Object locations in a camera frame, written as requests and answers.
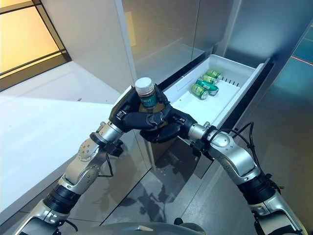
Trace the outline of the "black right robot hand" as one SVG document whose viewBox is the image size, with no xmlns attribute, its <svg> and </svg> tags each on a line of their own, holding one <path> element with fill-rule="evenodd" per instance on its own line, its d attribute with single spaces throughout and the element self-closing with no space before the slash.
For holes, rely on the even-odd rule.
<svg viewBox="0 0 313 235">
<path fill-rule="evenodd" d="M 154 127 L 141 130 L 140 135 L 151 143 L 167 142 L 177 136 L 188 138 L 189 129 L 196 121 L 189 114 L 173 108 L 158 85 L 155 85 L 155 92 L 157 101 L 164 107 L 148 116 L 147 121 Z"/>
</svg>

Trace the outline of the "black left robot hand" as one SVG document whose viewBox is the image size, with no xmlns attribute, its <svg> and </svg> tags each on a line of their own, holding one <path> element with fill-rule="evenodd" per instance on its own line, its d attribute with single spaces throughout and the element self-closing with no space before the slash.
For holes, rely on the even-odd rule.
<svg viewBox="0 0 313 235">
<path fill-rule="evenodd" d="M 156 130 L 166 120 L 172 106 L 166 95 L 158 85 L 154 85 L 157 101 L 164 104 L 164 107 L 156 113 L 144 113 L 139 111 L 141 100 L 135 87 L 129 86 L 124 95 L 112 108 L 109 121 L 121 131 L 127 133 L 136 130 Z"/>
</svg>

